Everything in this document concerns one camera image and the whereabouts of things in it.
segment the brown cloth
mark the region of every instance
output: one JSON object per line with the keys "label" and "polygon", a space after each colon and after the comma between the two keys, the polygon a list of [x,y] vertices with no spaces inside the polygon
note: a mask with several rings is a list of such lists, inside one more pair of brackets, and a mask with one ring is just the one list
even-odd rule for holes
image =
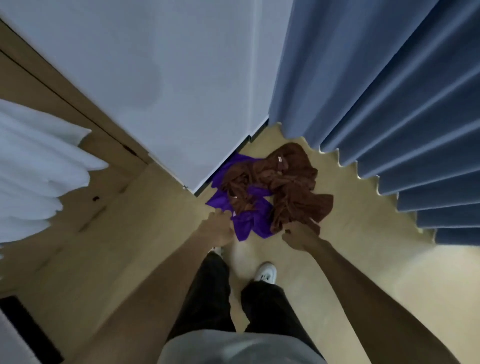
{"label": "brown cloth", "polygon": [[332,211],[333,196],[312,193],[317,172],[299,144],[287,143],[265,159],[231,166],[221,188],[236,214],[255,209],[255,197],[247,192],[250,185],[267,188],[273,193],[272,233],[285,223],[300,221],[319,234],[320,227],[313,221],[320,222]]}

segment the person's right arm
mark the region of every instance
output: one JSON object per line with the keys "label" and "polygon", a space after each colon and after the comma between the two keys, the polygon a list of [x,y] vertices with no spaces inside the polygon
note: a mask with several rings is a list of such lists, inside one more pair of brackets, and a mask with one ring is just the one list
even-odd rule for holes
{"label": "person's right arm", "polygon": [[316,260],[372,364],[459,364],[419,320],[298,222],[286,224],[283,240]]}

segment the purple garment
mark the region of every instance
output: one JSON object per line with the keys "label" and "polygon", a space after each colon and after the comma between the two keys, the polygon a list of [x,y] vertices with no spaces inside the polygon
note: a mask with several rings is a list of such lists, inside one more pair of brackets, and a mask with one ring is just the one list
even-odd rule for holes
{"label": "purple garment", "polygon": [[[228,200],[228,194],[220,189],[223,177],[227,170],[235,163],[245,162],[247,160],[259,160],[259,158],[252,158],[242,154],[235,154],[231,160],[225,163],[213,176],[212,188],[217,188],[217,191],[207,205],[215,208],[221,208],[222,211],[229,210],[233,213],[233,207]],[[249,186],[248,193],[256,197],[255,210],[243,211],[236,216],[232,216],[233,227],[235,234],[239,241],[244,241],[248,238],[250,230],[253,230],[261,238],[268,238],[273,234],[270,232],[270,225],[272,224],[272,204],[264,199],[264,196],[270,196],[272,193],[260,187]]]}

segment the shoe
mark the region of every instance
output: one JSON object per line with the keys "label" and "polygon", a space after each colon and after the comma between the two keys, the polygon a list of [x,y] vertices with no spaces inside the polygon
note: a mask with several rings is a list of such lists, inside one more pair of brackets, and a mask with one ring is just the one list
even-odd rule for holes
{"label": "shoe", "polygon": [[260,268],[258,268],[253,281],[258,282],[260,280],[265,283],[275,284],[276,268],[272,263],[263,263]]}
{"label": "shoe", "polygon": [[210,249],[209,252],[213,252],[213,253],[219,255],[220,258],[223,259],[223,251],[224,251],[224,248],[223,248],[223,247],[221,247],[221,246],[220,246],[220,247],[219,247],[219,246],[215,246],[215,247],[213,247],[212,249]]}

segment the white curtain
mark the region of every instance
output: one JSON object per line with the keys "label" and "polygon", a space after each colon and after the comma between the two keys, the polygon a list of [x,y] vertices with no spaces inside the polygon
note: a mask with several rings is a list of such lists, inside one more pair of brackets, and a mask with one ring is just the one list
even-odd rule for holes
{"label": "white curtain", "polygon": [[0,99],[0,243],[36,234],[59,196],[88,186],[108,164],[78,147],[91,130]]}

